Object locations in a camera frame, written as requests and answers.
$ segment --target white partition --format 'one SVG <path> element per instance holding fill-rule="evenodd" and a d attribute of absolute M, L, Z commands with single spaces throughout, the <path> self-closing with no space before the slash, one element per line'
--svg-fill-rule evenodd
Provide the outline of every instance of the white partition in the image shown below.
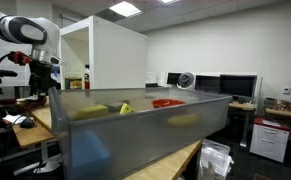
<path fill-rule="evenodd" d="M 99 17 L 61 29 L 59 56 L 64 78 L 83 77 L 90 65 L 90 88 L 143 88 L 147 37 Z"/>

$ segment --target white cabinet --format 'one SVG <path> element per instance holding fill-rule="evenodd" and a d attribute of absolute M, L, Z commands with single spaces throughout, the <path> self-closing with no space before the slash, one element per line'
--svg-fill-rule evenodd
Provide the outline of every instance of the white cabinet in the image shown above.
<path fill-rule="evenodd" d="M 283 162 L 288 135 L 285 130 L 254 124 L 250 152 Z"/>
<path fill-rule="evenodd" d="M 147 36 L 99 17 L 61 29 L 59 56 L 65 77 L 83 77 L 90 65 L 90 88 L 144 88 Z"/>

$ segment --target transparent bin wall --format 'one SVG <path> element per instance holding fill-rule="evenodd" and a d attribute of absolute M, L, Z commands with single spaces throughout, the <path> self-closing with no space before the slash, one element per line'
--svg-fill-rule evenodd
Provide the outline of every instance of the transparent bin wall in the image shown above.
<path fill-rule="evenodd" d="M 85 93 L 62 93 L 60 101 L 68 114 L 86 106 L 120 100 L 128 100 L 138 112 L 71 123 L 67 118 L 58 118 L 58 132 L 63 135 L 60 137 L 62 156 L 69 179 L 125 177 L 222 129 L 230 101 L 230 97 L 170 88 Z M 178 99 L 186 104 L 153 109 L 151 101 L 158 98 Z"/>

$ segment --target ceiling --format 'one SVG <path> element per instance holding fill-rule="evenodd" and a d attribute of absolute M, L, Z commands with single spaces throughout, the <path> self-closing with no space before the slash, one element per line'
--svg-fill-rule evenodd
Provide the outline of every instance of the ceiling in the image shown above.
<path fill-rule="evenodd" d="M 91 16 L 123 0 L 51 0 L 55 6 Z M 283 0 L 179 0 L 163 5 L 159 0 L 125 0 L 143 13 L 116 21 L 116 24 L 137 32 L 144 32 L 241 11 Z"/>

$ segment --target white filing cabinet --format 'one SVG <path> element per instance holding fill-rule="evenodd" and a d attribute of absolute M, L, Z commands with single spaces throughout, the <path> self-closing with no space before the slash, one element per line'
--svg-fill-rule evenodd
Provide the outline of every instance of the white filing cabinet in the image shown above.
<path fill-rule="evenodd" d="M 285 124 L 255 119 L 250 152 L 283 162 L 289 131 Z"/>

